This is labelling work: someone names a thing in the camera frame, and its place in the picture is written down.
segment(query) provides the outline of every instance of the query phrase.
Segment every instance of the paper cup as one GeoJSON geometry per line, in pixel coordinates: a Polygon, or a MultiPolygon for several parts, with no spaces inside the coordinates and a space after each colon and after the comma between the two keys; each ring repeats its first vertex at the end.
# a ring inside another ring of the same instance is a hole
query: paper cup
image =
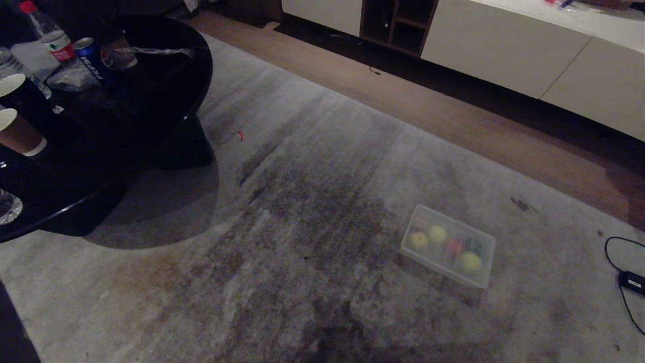
{"type": "Polygon", "coordinates": [[[15,109],[0,110],[0,143],[25,156],[36,156],[47,140],[15,109]]]}

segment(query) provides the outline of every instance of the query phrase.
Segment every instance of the red bottle cap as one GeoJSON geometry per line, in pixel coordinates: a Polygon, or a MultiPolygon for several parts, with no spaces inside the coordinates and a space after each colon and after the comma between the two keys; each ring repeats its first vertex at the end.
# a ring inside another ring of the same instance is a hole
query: red bottle cap
{"type": "Polygon", "coordinates": [[[22,10],[25,14],[31,14],[32,12],[38,10],[36,4],[34,4],[34,2],[31,0],[23,1],[22,3],[20,3],[19,7],[20,10],[22,10]]]}

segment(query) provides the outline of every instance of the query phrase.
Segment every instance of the pepsi can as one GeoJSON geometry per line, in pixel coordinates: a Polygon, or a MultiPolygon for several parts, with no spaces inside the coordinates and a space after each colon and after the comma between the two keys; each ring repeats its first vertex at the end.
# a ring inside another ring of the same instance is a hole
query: pepsi can
{"type": "Polygon", "coordinates": [[[114,70],[108,68],[112,64],[112,60],[100,45],[94,43],[93,38],[79,39],[74,43],[74,52],[99,82],[106,86],[117,84],[114,70]]]}

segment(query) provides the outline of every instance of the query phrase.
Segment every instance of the rug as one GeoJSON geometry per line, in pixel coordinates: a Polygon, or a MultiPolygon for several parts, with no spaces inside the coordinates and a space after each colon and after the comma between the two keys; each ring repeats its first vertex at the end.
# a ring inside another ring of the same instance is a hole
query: rug
{"type": "MultiPolygon", "coordinates": [[[[644,233],[204,37],[216,162],[151,170],[84,238],[0,245],[43,362],[644,359],[603,251],[644,233]],[[418,203],[497,238],[487,289],[398,253],[418,203]]],[[[643,251],[610,253],[645,274],[643,251]]]]}

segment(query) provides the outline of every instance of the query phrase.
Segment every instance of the white cabinet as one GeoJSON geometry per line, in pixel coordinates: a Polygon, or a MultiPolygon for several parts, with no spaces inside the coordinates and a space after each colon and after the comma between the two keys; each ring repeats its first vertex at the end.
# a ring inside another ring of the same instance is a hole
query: white cabinet
{"type": "Polygon", "coordinates": [[[361,33],[362,0],[283,0],[283,11],[346,32],[361,33]]]}
{"type": "Polygon", "coordinates": [[[421,58],[540,98],[591,34],[472,0],[439,0],[421,58]]]}
{"type": "Polygon", "coordinates": [[[645,55],[594,37],[542,100],[645,141],[645,55]]]}

